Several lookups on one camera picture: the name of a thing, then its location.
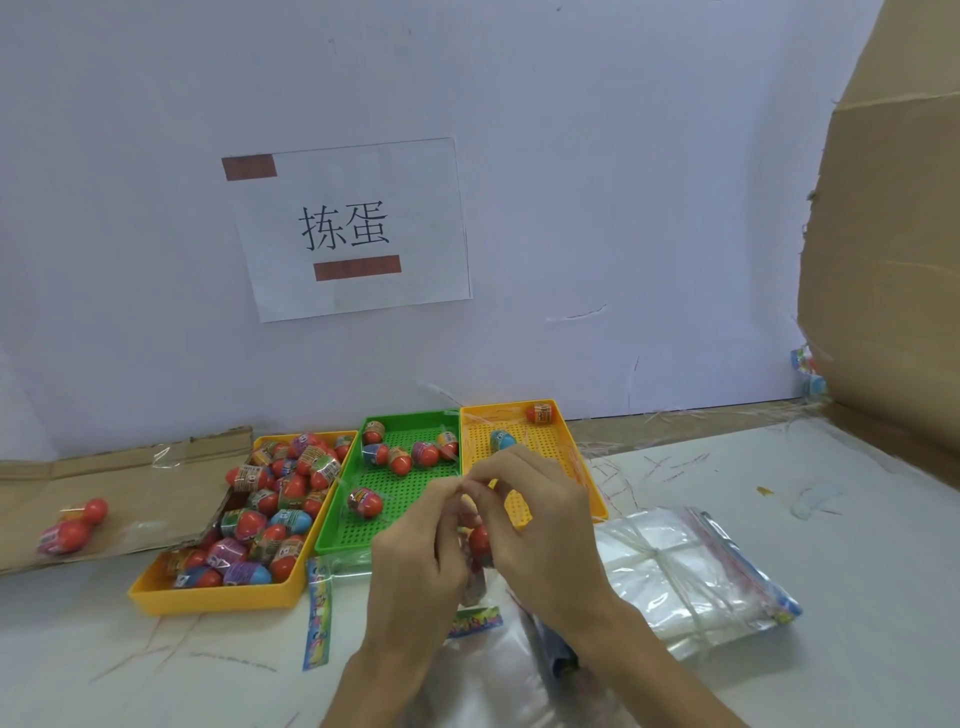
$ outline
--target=cardboard box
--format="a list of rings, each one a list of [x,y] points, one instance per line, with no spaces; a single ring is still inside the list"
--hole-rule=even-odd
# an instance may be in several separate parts
[[[960,450],[960,3],[887,0],[829,125],[799,322],[839,402]],[[896,438],[886,437],[889,449]]]
[[[51,463],[0,461],[0,573],[196,543],[229,493],[224,474],[250,455],[239,427],[178,443]],[[90,543],[64,557],[36,553],[37,537],[60,509],[102,497],[107,520]]]

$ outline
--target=forearm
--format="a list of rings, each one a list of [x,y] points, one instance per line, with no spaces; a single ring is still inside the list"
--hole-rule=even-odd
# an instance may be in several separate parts
[[[321,728],[392,726],[413,699],[425,670],[395,664],[361,647],[344,667]]]
[[[666,650],[643,615],[612,595],[570,645],[638,723],[743,726],[736,714]]]

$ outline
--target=table surface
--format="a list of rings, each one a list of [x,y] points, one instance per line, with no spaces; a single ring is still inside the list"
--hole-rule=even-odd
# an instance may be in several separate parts
[[[654,505],[708,510],[803,605],[795,623],[696,666],[748,722],[955,723],[960,493],[818,420],[590,465],[612,517]],[[830,513],[800,520],[791,507],[811,490],[839,495],[822,506]],[[289,611],[149,618],[126,590],[153,558],[0,580],[4,724],[317,725],[362,637],[364,580],[338,583],[330,662],[303,672],[305,596]]]

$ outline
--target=white wall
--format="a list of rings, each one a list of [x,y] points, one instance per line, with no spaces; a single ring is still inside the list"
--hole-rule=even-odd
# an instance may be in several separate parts
[[[787,396],[879,5],[9,0],[0,336],[63,454],[446,404],[418,379],[569,417]],[[448,135],[473,301],[257,323],[220,157]]]
[[[57,451],[20,386],[13,362],[0,346],[0,460],[56,457]]]

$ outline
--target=blue plastic egg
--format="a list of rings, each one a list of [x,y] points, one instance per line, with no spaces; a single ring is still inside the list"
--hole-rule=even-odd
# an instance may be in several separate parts
[[[303,511],[283,509],[276,512],[276,515],[270,519],[270,523],[274,525],[281,523],[287,527],[290,533],[302,536],[310,530],[313,519],[310,518],[310,514]]]

